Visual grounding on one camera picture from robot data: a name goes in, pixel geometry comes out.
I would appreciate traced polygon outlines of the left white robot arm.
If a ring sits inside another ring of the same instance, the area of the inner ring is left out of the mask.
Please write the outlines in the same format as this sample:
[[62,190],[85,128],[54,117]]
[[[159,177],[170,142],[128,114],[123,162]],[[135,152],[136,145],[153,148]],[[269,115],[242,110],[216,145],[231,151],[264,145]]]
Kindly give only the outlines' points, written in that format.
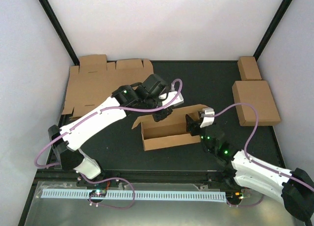
[[87,177],[94,186],[101,186],[105,174],[81,146],[101,130],[134,112],[152,114],[157,122],[163,120],[172,111],[177,94],[174,82],[169,84],[156,74],[149,75],[144,82],[118,87],[83,117],[65,126],[52,125],[48,129],[48,146],[56,156],[56,162],[50,166],[74,170]]

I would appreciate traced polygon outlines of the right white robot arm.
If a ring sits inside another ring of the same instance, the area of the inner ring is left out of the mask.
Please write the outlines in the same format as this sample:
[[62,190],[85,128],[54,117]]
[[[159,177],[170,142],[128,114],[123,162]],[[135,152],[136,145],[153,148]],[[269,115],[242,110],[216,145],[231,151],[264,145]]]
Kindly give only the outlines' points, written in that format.
[[205,117],[194,120],[185,116],[186,131],[199,136],[206,153],[213,155],[224,168],[223,182],[228,188],[237,185],[255,190],[281,203],[300,221],[308,222],[314,214],[314,182],[306,171],[294,171],[271,165],[246,154],[226,140],[225,133],[213,123],[202,124]]

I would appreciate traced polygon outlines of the large folded cardboard box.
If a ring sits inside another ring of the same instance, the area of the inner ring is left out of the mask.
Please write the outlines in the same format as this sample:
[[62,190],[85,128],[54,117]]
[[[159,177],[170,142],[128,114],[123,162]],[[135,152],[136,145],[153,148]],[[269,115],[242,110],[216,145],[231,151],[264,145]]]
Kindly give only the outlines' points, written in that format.
[[274,126],[281,118],[266,80],[236,81],[232,86],[236,111],[241,126]]

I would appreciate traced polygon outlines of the small folded cardboard box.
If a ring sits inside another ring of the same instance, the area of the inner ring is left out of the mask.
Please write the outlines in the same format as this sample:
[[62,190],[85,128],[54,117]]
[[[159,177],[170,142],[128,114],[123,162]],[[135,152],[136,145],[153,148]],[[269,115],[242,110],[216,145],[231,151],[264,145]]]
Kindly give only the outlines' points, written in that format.
[[239,58],[237,65],[241,80],[244,81],[262,80],[255,57],[242,56]]

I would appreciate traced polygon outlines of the flat cardboard blank stack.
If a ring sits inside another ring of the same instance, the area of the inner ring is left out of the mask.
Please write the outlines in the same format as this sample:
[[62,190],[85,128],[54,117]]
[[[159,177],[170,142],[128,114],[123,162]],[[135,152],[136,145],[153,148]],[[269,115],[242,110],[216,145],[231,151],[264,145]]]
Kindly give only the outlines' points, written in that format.
[[69,68],[62,115],[76,120],[99,106],[120,86],[143,82],[153,73],[148,59],[107,62],[105,54],[82,56],[78,66]]

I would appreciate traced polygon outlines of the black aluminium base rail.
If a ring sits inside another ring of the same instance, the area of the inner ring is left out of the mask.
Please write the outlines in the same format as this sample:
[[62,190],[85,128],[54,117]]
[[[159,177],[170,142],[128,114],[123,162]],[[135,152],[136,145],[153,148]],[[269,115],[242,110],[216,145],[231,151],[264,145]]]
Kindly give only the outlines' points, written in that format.
[[[130,183],[169,183],[169,184],[197,184],[207,185],[214,189],[239,189],[231,176],[223,171],[140,171],[140,170],[107,170],[94,179],[97,182],[106,178],[119,177]],[[70,181],[77,182],[79,186],[90,187],[83,177],[74,171],[59,169],[38,170],[34,183],[40,181]]]

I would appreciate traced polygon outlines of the left black frame post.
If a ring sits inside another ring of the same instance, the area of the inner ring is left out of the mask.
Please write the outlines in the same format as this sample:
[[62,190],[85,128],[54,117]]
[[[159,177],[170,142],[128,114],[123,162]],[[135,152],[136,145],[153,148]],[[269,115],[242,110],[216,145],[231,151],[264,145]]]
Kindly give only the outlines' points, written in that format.
[[55,32],[57,33],[62,45],[64,46],[66,52],[68,53],[70,59],[75,66],[79,66],[79,58],[77,57],[61,23],[59,22],[49,0],[38,0],[41,4],[46,16],[50,20]]

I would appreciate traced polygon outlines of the black frame post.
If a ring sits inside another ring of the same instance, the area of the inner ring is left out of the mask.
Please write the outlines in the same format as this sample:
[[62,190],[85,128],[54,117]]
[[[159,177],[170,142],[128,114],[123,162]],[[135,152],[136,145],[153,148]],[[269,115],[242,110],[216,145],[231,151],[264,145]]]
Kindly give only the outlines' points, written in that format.
[[293,0],[282,0],[274,17],[272,18],[267,30],[265,31],[260,43],[258,44],[253,57],[256,61],[262,55],[264,49],[266,48],[269,40],[271,39],[272,35],[274,34],[276,28],[278,27],[279,23],[281,22],[283,16],[285,15],[286,11],[288,10],[290,4]]
[[41,4],[46,16],[50,20],[55,32],[57,33],[62,45],[64,46],[66,52],[68,53],[70,59],[75,66],[79,66],[79,58],[77,57],[61,23],[59,22],[49,0],[38,0]]

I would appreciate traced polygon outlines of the right black frame post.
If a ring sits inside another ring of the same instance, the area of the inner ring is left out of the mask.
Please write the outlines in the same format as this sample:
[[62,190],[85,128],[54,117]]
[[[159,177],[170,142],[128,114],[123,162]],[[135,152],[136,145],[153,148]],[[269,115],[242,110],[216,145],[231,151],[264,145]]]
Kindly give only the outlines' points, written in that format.
[[272,18],[267,30],[265,31],[260,43],[258,44],[253,57],[256,61],[262,55],[264,49],[266,48],[269,40],[271,39],[272,35],[274,34],[276,28],[278,27],[279,23],[281,22],[283,16],[285,15],[286,11],[288,10],[290,4],[293,0],[282,0],[274,17]]

